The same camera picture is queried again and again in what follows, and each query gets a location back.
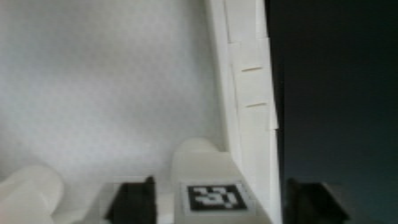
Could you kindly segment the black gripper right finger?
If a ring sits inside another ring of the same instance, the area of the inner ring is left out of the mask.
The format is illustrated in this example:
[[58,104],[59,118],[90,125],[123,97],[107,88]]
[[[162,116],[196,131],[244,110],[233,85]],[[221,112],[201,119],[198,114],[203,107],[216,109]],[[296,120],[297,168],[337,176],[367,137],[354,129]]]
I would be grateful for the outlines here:
[[287,199],[287,224],[361,224],[342,185],[290,178]]

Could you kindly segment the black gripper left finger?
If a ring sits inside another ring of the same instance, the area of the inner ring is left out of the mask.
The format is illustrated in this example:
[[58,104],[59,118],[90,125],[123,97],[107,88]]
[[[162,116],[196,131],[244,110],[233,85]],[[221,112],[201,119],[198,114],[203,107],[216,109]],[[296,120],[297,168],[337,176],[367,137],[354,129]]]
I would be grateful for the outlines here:
[[150,176],[143,182],[122,184],[106,220],[111,224],[157,224],[157,182]]

